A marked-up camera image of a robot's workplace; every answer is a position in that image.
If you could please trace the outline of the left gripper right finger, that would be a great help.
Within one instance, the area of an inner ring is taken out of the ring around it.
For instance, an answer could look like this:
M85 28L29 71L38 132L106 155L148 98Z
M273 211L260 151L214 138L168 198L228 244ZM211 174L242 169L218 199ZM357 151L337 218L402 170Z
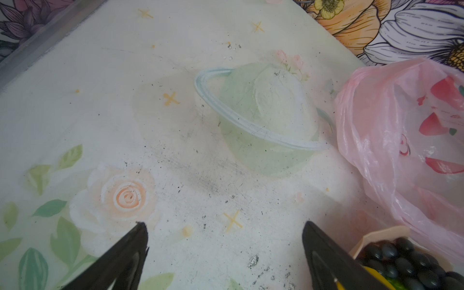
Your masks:
M388 288L312 221L304 225L302 242L314 290L335 290L337 282L346 290Z

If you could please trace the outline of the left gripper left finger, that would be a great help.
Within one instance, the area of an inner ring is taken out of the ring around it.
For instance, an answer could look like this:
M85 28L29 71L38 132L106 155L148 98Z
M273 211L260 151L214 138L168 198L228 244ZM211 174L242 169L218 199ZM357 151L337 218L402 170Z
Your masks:
M148 232L138 222L88 269L63 287L65 290L136 290L147 253Z

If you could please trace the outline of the yellow fake fruit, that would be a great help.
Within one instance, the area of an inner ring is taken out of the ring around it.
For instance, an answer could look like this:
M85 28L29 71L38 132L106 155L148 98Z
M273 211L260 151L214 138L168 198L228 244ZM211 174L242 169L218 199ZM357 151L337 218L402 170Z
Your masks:
M384 286L386 286L389 290L395 290L396 288L386 279L384 278L380 273L378 273L375 269L369 268L366 266L363 266L363 268L370 273L375 279L377 279L379 282L381 282ZM345 290L343 285L336 280L335 285L337 287L337 290Z

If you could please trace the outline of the dark fake grapes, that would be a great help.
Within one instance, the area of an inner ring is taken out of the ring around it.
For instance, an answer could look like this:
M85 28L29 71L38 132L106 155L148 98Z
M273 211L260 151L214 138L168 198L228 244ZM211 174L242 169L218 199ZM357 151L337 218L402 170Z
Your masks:
M422 253L408 238L367 244L356 260L384 278L399 279L408 290L462 290L464 275L445 271L437 259Z

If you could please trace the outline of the pink flower-shaped bowl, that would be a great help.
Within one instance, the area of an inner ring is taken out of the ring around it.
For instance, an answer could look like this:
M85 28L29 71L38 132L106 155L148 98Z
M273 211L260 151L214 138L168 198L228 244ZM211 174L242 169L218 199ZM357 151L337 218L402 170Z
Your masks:
M454 271L454 266L446 258L435 253L434 251L430 251L429 249L419 245L416 241L414 241L410 237L410 229L404 225L398 225L383 230L370 232L364 235L361 240L353 247L353 249L349 251L349 256L351 256L353 259L356 259L361 250L369 243L377 243L385 240L393 242L397 238L401 237L408 238L418 249L418 251L434 256L445 271Z

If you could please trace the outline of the pink plastic bag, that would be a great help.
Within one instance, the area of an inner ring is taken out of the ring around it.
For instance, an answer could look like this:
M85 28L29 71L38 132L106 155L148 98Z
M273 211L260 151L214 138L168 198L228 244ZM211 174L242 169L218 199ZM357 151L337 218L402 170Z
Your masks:
M355 70L335 99L338 150L412 238L464 263L464 74L418 58Z

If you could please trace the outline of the bright green fake fruit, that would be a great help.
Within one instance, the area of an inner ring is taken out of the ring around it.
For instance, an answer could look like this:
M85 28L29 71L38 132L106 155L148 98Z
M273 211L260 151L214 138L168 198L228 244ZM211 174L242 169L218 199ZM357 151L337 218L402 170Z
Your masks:
M385 278L396 290L408 290L408 288L399 279Z

